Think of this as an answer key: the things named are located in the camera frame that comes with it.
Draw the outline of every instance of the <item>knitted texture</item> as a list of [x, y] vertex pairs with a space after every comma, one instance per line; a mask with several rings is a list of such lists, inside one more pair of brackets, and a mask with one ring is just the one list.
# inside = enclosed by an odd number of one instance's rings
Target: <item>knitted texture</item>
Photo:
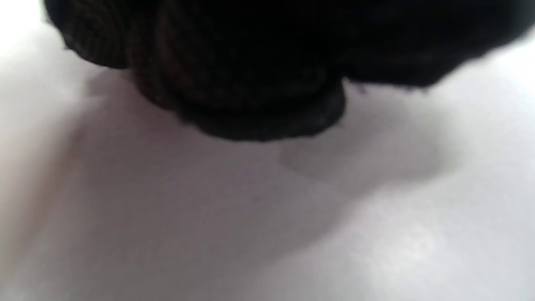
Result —
[[335, 124], [341, 78], [426, 87], [525, 34], [533, 0], [44, 0], [81, 58], [233, 140]]

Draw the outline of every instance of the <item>dark knitted fabric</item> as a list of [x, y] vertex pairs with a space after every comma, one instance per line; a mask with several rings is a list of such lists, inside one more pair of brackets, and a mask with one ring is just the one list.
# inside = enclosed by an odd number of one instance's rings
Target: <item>dark knitted fabric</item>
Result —
[[312, 136], [341, 79], [426, 87], [535, 22], [535, 0], [44, 0], [81, 58], [233, 140]]

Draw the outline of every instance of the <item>black knit object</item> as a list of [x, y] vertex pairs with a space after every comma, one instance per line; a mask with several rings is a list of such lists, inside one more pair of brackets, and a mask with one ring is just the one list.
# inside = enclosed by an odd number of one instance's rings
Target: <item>black knit object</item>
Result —
[[429, 86], [535, 22], [535, 0], [44, 1], [80, 57], [233, 140], [315, 135], [343, 115], [342, 77]]

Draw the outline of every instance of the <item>blurry dark object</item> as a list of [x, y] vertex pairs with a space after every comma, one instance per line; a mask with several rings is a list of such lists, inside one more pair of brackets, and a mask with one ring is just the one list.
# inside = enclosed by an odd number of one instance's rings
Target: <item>blurry dark object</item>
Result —
[[267, 141], [343, 115], [341, 78], [426, 87], [535, 22], [535, 0], [45, 0], [65, 44], [202, 131]]

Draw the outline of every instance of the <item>white surface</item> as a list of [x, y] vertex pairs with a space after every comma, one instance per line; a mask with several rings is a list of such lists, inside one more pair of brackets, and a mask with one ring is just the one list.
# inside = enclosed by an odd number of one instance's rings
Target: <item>white surface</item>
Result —
[[535, 300], [534, 39], [235, 144], [62, 51], [36, 3], [0, 2], [2, 301]]

